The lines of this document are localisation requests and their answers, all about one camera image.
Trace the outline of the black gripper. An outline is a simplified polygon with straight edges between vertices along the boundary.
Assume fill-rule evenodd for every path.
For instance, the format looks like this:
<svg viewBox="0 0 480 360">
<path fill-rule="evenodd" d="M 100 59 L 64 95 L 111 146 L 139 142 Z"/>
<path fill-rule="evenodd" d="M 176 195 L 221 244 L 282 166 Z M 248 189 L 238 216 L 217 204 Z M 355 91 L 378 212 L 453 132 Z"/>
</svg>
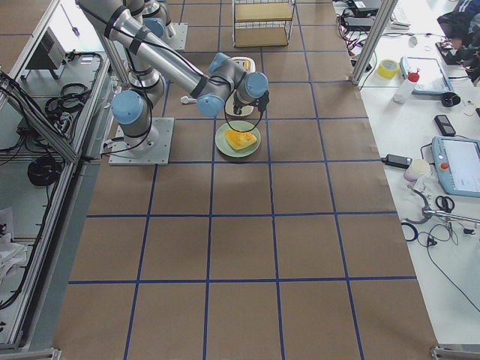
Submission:
<svg viewBox="0 0 480 360">
<path fill-rule="evenodd" d="M 259 113 L 264 113 L 269 104 L 269 90 L 266 90 L 260 97 L 243 96 L 239 90 L 233 92 L 233 110 L 241 113 L 246 106 L 256 108 Z"/>
</svg>

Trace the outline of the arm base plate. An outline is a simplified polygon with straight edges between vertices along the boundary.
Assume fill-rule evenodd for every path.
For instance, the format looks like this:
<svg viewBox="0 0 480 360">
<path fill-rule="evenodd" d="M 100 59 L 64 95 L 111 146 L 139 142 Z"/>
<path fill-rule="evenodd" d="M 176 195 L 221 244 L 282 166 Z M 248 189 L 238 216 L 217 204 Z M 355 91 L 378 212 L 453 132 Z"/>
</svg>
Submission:
<svg viewBox="0 0 480 360">
<path fill-rule="evenodd" d="M 117 126 L 115 136 L 122 137 L 112 144 L 108 163 L 111 166 L 149 166 L 167 165 L 170 159 L 170 147 L 173 137 L 175 119 L 152 119 L 149 134 L 138 138 L 125 136 L 120 125 Z"/>
<path fill-rule="evenodd" d="M 166 27 L 164 41 L 174 50 L 184 51 L 187 43 L 188 24 L 186 22 L 171 22 Z"/>
</svg>

